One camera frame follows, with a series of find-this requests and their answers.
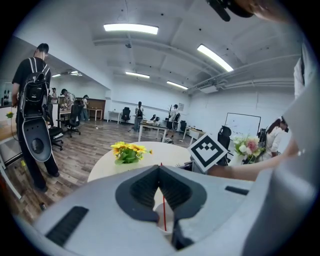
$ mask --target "pink flower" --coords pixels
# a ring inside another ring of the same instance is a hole
[[[246,146],[251,150],[251,152],[255,152],[258,149],[258,144],[253,139],[248,139],[246,141]]]

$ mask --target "red line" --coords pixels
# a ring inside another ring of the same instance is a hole
[[[163,196],[163,220],[164,220],[164,231],[167,231],[167,225],[166,225],[165,196]]]

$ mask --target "wooden floor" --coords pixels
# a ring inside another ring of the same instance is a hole
[[[8,189],[8,203],[12,213],[18,214],[32,223],[42,212],[40,203],[43,202],[48,207],[85,184],[96,162],[111,150],[110,145],[118,141],[137,142],[139,133],[135,132],[132,127],[132,124],[107,123],[104,120],[87,121],[82,123],[79,128],[81,135],[75,133],[72,138],[65,135],[62,138],[64,142],[62,151],[56,146],[52,147],[60,176],[58,178],[50,177],[46,172],[45,165],[38,163],[47,183],[48,191],[46,193],[32,189],[33,181],[27,167],[22,165],[23,158],[12,163],[6,169],[6,173],[22,195],[22,198],[18,200]],[[156,141],[156,133],[156,130],[144,131],[141,141]],[[183,133],[177,132],[173,139],[174,144],[187,148],[191,138],[186,136],[184,142],[181,142],[179,140],[182,140],[182,137]]]

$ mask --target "black pants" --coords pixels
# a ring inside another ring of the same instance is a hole
[[[28,167],[29,172],[33,178],[34,185],[40,189],[44,189],[46,187],[46,181],[40,172],[40,169],[37,165],[36,160],[33,158],[31,153],[29,152],[29,149],[26,144],[24,134],[22,131],[23,121],[24,121],[23,118],[20,118],[19,124],[17,125],[18,126],[18,139],[19,139],[21,152],[24,157],[24,161],[26,163],[26,166]],[[46,167],[47,172],[50,175],[55,175],[58,172],[58,166],[55,162],[53,154],[51,154],[50,158],[44,162],[44,165]]]

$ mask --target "long hair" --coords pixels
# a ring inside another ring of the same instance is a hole
[[[275,127],[279,127],[279,126],[280,126],[280,122],[281,122],[281,119],[280,119],[280,118],[277,119],[277,120],[275,120],[275,121],[270,125],[270,127],[268,128],[268,130],[267,130],[266,132],[267,132],[268,134],[270,134]]]

